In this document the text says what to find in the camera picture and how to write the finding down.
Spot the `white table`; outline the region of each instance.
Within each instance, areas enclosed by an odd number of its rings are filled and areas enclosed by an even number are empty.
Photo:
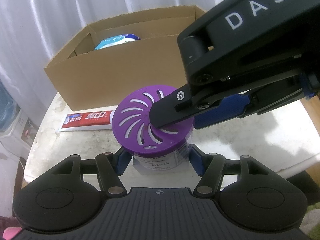
[[[110,110],[115,106],[98,109]],[[71,154],[92,159],[100,153],[119,149],[112,130],[57,132],[68,113],[72,111],[57,93],[31,148],[24,171],[27,182]],[[194,130],[192,136],[193,143],[206,154],[216,152],[227,159],[251,155],[284,178],[320,160],[319,135],[300,101],[266,114],[235,118]],[[190,187],[193,190],[200,180],[191,165],[183,172],[141,175],[132,164],[120,179],[128,191],[131,187]],[[98,187],[95,175],[86,175],[84,180]],[[234,180],[235,176],[229,175],[223,185]]]

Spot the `blue gripper pad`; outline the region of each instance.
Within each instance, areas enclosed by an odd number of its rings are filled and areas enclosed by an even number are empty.
[[[203,176],[205,168],[202,163],[201,155],[192,147],[189,153],[189,161],[198,176]]]
[[[128,167],[129,162],[132,159],[132,155],[126,151],[123,151],[120,155],[119,155],[119,159],[118,159],[118,163],[116,166],[116,174],[118,176],[123,175],[125,169]]]
[[[244,113],[245,107],[250,104],[248,95],[242,96],[235,94],[223,98],[217,108],[209,110],[195,117],[194,127],[201,129],[235,117]]]

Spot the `purple vented cap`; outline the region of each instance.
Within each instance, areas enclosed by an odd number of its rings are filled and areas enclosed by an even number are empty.
[[[112,130],[124,149],[141,157],[159,157],[176,150],[188,139],[193,117],[163,129],[150,124],[152,104],[175,90],[165,85],[148,86],[122,100],[113,115]]]

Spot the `screw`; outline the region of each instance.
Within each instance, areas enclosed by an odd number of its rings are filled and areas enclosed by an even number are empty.
[[[210,106],[209,103],[203,103],[203,104],[197,105],[197,109],[203,110],[203,109],[207,109],[209,106]]]
[[[109,192],[110,194],[113,194],[113,195],[119,195],[119,194],[121,194],[123,191],[124,191],[123,188],[118,187],[118,186],[110,187],[110,188],[108,189],[108,192]]]
[[[209,82],[212,81],[212,75],[210,74],[203,74],[203,75],[200,75],[196,78],[196,83],[198,83],[199,85],[205,85]]]
[[[184,92],[183,91],[179,91],[178,94],[177,94],[177,99],[179,101],[181,101],[183,98],[184,98]]]
[[[200,186],[197,188],[197,191],[200,194],[209,194],[212,192],[212,188],[208,187],[208,186]]]

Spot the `packaged item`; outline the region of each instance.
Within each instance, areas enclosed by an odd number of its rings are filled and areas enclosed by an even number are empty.
[[[115,111],[114,136],[146,169],[167,171],[189,160],[193,118],[161,129],[149,120],[152,104],[175,90],[165,85],[144,87],[128,95]]]
[[[114,110],[67,114],[59,132],[111,129]]]
[[[137,40],[140,40],[140,38],[134,34],[117,35],[101,41],[99,45],[95,48],[95,50]]]

